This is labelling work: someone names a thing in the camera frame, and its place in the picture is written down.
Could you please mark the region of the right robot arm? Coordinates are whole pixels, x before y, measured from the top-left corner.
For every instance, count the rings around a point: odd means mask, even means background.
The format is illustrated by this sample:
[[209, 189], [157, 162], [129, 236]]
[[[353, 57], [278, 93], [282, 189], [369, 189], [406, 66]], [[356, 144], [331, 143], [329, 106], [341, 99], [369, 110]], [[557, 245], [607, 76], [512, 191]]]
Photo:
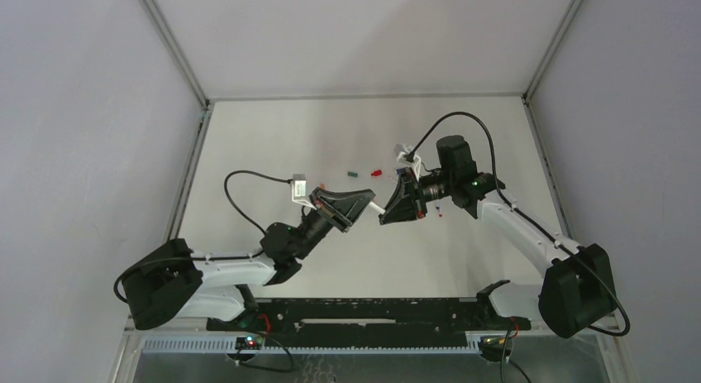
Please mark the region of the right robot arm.
[[379, 215], [380, 224], [425, 218], [430, 202], [450, 199], [475, 220], [498, 230], [541, 277], [538, 285], [503, 280], [484, 289], [501, 318], [543, 322], [557, 336], [571, 338], [623, 310], [608, 253], [601, 246], [584, 247], [529, 216], [510, 199], [502, 181], [478, 169], [464, 137], [445, 136], [436, 148], [439, 167], [422, 175], [417, 153], [408, 144], [396, 145], [396, 160], [403, 167]]

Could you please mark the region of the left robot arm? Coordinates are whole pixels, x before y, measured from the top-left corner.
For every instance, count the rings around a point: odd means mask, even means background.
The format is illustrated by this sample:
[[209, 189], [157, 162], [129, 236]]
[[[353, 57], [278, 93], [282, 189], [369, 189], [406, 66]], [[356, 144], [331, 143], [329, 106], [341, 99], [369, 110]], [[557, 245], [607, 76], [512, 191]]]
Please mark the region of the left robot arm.
[[232, 321], [256, 310], [251, 287], [289, 280], [331, 230], [348, 232], [367, 208], [384, 214], [374, 198], [370, 189], [334, 193], [316, 188], [303, 201], [311, 210], [299, 225], [272, 223], [260, 249], [246, 255], [199, 256], [183, 238], [168, 240], [125, 269], [115, 280], [114, 293], [128, 305], [138, 330], [175, 318]]

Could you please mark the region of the white marker green end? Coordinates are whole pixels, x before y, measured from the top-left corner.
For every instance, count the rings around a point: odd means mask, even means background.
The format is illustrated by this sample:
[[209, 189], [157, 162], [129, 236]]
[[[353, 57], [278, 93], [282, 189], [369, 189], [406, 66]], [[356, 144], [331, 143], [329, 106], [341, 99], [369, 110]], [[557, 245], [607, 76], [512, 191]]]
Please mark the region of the white marker green end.
[[370, 201], [368, 206], [372, 208], [374, 211], [376, 211], [379, 215], [383, 215], [386, 213], [385, 209], [380, 207], [378, 204], [376, 204], [374, 201]]

